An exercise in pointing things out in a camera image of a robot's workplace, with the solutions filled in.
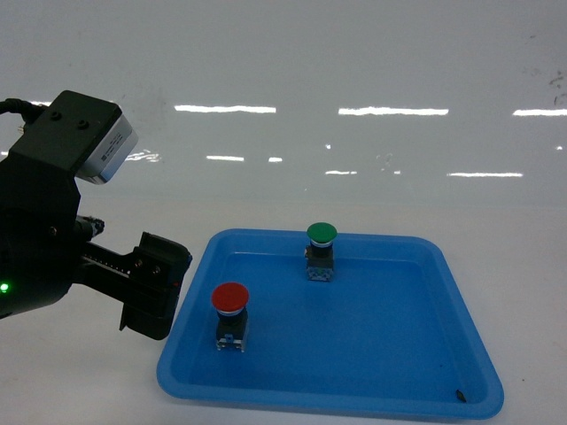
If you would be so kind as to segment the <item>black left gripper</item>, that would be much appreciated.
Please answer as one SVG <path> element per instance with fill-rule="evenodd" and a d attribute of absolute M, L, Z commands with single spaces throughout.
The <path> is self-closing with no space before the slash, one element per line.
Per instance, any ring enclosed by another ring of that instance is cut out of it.
<path fill-rule="evenodd" d="M 104 223 L 79 216 L 74 174 L 10 153 L 1 161 L 1 317 L 58 302 L 70 289 L 86 244 Z M 120 329 L 154 340 L 172 328 L 192 256 L 144 232 L 131 253 Z"/>

